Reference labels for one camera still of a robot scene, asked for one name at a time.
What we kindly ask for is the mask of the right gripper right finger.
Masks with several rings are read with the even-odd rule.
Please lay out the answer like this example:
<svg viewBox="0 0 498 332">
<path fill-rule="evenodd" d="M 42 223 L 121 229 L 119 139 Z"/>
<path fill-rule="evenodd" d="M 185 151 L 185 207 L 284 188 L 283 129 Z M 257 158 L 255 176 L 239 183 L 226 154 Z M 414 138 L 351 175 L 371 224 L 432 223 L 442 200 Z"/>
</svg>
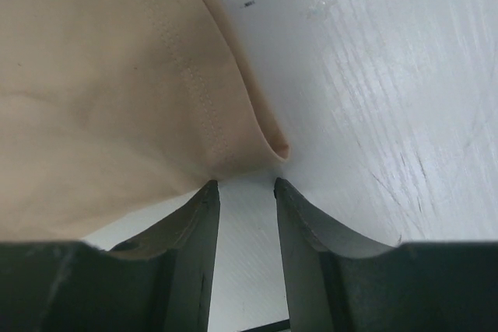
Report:
<svg viewBox="0 0 498 332">
<path fill-rule="evenodd" d="M 389 246 L 274 186 L 289 322 L 294 331 L 495 331 L 497 245 Z"/>
</svg>

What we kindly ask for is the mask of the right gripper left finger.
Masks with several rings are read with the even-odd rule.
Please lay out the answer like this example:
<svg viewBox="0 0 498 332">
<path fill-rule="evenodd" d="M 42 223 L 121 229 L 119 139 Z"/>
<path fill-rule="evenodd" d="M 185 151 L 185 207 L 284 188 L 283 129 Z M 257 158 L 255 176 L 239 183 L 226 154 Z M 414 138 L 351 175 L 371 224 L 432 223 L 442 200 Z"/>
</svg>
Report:
<svg viewBox="0 0 498 332">
<path fill-rule="evenodd" d="M 3 331 L 205 331 L 219 189 L 110 250 L 81 241 L 1 245 Z"/>
</svg>

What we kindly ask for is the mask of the beige t shirt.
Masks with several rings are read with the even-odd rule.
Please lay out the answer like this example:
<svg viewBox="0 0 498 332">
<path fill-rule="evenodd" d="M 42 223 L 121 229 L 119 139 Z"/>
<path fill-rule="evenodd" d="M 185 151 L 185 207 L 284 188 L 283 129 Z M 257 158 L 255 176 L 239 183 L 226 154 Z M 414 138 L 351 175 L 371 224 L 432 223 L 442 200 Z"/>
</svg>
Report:
<svg viewBox="0 0 498 332">
<path fill-rule="evenodd" d="M 289 143 L 221 0 L 1 0 L 1 238 L 80 239 Z"/>
</svg>

